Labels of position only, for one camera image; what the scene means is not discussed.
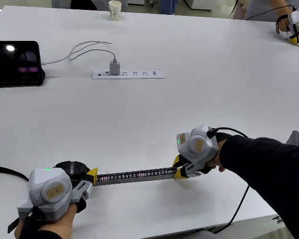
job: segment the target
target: black tablet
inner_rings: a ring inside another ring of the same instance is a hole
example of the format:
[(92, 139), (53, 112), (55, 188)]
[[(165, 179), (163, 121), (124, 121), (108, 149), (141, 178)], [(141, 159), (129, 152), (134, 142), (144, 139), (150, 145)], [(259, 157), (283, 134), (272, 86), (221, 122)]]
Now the black tablet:
[(39, 86), (44, 80), (35, 41), (0, 41), (0, 87)]

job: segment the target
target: measuring tape blade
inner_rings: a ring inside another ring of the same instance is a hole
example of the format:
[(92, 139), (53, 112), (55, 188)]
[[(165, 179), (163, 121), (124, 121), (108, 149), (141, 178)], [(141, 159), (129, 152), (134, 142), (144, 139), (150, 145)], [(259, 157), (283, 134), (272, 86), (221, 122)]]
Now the measuring tape blade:
[(174, 178), (174, 174), (176, 173), (176, 171), (176, 167), (171, 167), (132, 172), (99, 174), (96, 178), (96, 186), (172, 179)]

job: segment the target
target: electrical socket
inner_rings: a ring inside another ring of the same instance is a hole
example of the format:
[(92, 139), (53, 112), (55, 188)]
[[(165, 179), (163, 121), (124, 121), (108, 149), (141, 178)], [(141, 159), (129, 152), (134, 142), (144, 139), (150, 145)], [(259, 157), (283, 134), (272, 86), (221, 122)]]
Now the electrical socket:
[(92, 71), (92, 79), (163, 79), (163, 71), (120, 71), (117, 76), (109, 71)]

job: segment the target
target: hand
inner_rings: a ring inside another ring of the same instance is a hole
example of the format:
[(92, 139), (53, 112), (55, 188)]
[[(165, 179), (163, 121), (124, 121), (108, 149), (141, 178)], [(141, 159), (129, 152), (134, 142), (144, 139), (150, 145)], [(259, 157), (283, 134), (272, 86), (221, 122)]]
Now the hand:
[(288, 18), (281, 19), (276, 24), (276, 32), (277, 32), (277, 34), (280, 34), (280, 31), (284, 31), (284, 32), (289, 31), (289, 20), (288, 20)]
[[(76, 204), (71, 204), (66, 213), (57, 221), (51, 222), (40, 227), (39, 231), (50, 231), (58, 234), (62, 239), (71, 239), (73, 219), (77, 211)], [(16, 239), (20, 238), (24, 222), (20, 221), (14, 231)]]
[(207, 167), (212, 167), (212, 168), (216, 168), (216, 166), (219, 166), (219, 172), (224, 172), (225, 171), (225, 168), (221, 165), (220, 163), (220, 159), (219, 159), (219, 154), (220, 154), (220, 151), (221, 151), (221, 148), (223, 146), (223, 144), (226, 142), (226, 140), (223, 140), (221, 142), (218, 143), (218, 152), (216, 154), (216, 156), (212, 159), (212, 160), (209, 160), (207, 163), (206, 163), (206, 166)]

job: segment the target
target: white cable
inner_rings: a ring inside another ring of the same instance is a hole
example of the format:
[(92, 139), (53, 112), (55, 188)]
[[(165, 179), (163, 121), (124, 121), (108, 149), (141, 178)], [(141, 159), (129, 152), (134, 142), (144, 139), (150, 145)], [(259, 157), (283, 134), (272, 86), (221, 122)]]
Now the white cable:
[[(77, 48), (78, 46), (83, 45), (83, 44), (86, 44), (86, 43), (90, 43), (90, 42), (93, 42), (93, 44), (89, 44), (89, 45), (87, 45), (87, 46), (85, 46), (85, 47), (83, 47), (83, 48), (81, 48), (81, 49), (79, 49), (79, 50), (77, 50), (77, 51), (74, 51), (75, 48)], [(111, 42), (107, 42), (107, 41), (85, 41), (85, 42), (82, 42), (82, 43), (77, 44), (76, 46), (74, 46), (73, 49), (70, 51), (70, 54), (67, 55), (66, 57), (64, 57), (64, 58), (62, 58), (62, 59), (60, 59), (60, 60), (57, 60), (57, 61), (51, 61), (51, 62), (47, 62), (47, 63), (41, 63), (41, 65), (47, 65), (47, 64), (52, 64), (52, 63), (61, 62), (61, 61), (64, 61), (64, 60), (66, 60), (66, 59), (68, 59), (68, 58), (70, 59), (70, 56), (72, 56), (73, 54), (78, 53), (79, 51), (82, 51), (83, 49), (85, 49), (85, 48), (87, 48), (87, 47), (89, 47), (89, 46), (97, 45), (97, 44), (100, 44), (100, 43), (112, 44)]]
[(70, 57), (69, 57), (69, 60), (70, 60), (70, 61), (73, 61), (74, 59), (78, 58), (79, 56), (82, 56), (82, 55), (84, 55), (85, 53), (88, 53), (88, 52), (90, 52), (90, 51), (106, 51), (106, 52), (109, 52), (109, 53), (111, 53), (111, 54), (114, 56), (114, 60), (116, 60), (116, 56), (115, 56), (115, 54), (114, 54), (112, 51), (103, 50), (103, 49), (91, 49), (91, 50), (85, 51), (85, 52), (83, 52), (83, 53), (77, 55), (77, 56), (74, 57), (74, 58), (70, 58)]

